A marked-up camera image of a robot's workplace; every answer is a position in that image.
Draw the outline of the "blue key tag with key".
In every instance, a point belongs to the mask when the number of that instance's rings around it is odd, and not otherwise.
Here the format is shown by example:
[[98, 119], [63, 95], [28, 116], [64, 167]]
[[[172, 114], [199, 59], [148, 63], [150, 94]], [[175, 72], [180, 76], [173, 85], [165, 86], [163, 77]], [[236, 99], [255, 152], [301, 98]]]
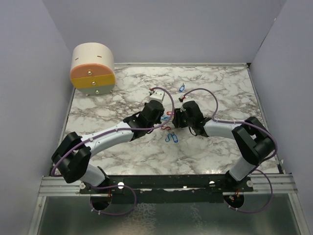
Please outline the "blue key tag with key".
[[177, 135], [175, 133], [172, 133], [172, 139], [174, 143], [178, 143], [178, 138]]

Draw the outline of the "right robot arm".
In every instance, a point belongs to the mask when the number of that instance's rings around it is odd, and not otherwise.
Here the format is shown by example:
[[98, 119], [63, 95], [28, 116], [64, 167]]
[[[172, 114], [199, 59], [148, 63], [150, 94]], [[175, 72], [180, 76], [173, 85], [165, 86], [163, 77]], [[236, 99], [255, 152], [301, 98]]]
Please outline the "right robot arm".
[[229, 191], [238, 190], [242, 180], [276, 149], [274, 141], [256, 117], [236, 122], [214, 121], [203, 116], [195, 101], [175, 108], [172, 123], [176, 128], [189, 128], [194, 136], [221, 137], [236, 142], [241, 157], [225, 174], [224, 185]]

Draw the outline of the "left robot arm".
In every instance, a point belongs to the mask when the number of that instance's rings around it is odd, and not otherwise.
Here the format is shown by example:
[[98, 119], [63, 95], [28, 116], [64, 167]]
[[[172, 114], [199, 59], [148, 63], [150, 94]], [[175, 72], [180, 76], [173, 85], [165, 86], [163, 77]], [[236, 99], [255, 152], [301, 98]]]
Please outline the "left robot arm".
[[61, 176], [67, 183], [82, 181], [91, 185], [97, 193], [107, 190], [107, 175], [100, 167], [89, 164], [91, 157], [117, 144], [134, 141], [160, 124], [164, 113], [160, 101], [151, 100], [141, 112], [125, 118], [116, 126], [100, 132], [79, 136], [76, 132], [66, 135], [51, 159], [57, 165]]

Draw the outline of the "blue carabiner front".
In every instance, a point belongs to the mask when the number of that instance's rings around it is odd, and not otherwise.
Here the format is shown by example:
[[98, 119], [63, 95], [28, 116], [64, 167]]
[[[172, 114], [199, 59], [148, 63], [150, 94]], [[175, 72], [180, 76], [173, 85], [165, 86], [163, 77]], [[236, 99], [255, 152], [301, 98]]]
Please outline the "blue carabiner front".
[[169, 133], [165, 139], [166, 142], [169, 142], [171, 140], [172, 134]]

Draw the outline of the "far blue key tag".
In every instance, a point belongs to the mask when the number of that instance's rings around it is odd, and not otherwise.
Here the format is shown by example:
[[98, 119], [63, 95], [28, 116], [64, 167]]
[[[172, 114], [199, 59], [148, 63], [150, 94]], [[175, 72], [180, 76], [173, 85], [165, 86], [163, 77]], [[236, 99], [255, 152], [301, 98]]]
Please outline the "far blue key tag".
[[179, 92], [182, 93], [184, 91], [184, 89], [185, 89], [185, 85], [182, 84], [181, 87], [179, 88]]

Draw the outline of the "round three-drawer storage box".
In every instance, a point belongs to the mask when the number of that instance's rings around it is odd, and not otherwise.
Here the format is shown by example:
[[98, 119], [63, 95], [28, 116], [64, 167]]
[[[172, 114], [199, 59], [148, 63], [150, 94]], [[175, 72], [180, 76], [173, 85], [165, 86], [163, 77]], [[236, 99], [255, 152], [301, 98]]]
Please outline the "round three-drawer storage box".
[[116, 84], [111, 50], [100, 43], [76, 46], [72, 54], [70, 81], [84, 94], [109, 94]]

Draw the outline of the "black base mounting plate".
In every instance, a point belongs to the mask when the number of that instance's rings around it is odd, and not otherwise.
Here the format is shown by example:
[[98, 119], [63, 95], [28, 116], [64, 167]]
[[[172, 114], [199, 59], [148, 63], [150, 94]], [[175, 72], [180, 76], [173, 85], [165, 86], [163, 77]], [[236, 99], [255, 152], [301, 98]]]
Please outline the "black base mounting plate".
[[222, 203], [223, 195], [252, 192], [250, 177], [240, 182], [224, 174], [192, 175], [110, 175], [98, 188], [87, 185], [81, 194], [114, 204], [138, 203]]

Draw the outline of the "aluminium rail frame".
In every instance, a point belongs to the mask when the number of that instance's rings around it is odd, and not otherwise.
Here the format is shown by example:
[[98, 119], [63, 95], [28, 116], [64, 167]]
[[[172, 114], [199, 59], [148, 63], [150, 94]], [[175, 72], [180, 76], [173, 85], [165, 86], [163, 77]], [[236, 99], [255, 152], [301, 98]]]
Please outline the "aluminium rail frame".
[[[251, 175], [252, 191], [244, 192], [243, 189], [239, 194], [293, 194], [298, 193], [295, 180], [291, 174], [267, 174], [268, 179], [263, 174]], [[39, 196], [107, 196], [106, 193], [94, 193], [88, 189], [83, 193], [80, 188], [80, 182], [68, 184], [61, 178], [43, 177], [39, 189]]]

